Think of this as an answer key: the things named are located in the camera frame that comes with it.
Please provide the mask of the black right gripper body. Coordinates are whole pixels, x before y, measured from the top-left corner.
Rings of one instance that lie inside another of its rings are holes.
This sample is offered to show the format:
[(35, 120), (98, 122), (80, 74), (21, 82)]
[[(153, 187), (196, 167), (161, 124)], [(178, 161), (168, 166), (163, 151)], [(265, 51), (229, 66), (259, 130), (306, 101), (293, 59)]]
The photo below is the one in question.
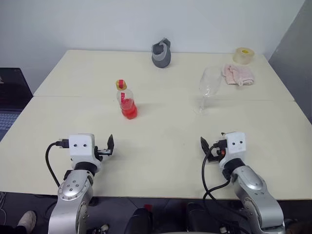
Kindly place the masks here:
[[(214, 143), (208, 150), (207, 160), (208, 162), (220, 162), (226, 155), (227, 140), (219, 140)], [(216, 149), (217, 156), (213, 155), (213, 150)]]

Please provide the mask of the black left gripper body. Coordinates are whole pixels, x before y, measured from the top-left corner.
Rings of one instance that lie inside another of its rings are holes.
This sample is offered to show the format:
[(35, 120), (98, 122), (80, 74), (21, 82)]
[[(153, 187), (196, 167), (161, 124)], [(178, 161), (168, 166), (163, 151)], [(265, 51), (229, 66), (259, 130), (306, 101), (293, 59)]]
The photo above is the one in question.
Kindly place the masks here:
[(97, 160), (105, 161), (113, 154), (113, 150), (112, 149), (99, 149), (98, 146), (95, 146), (94, 154)]

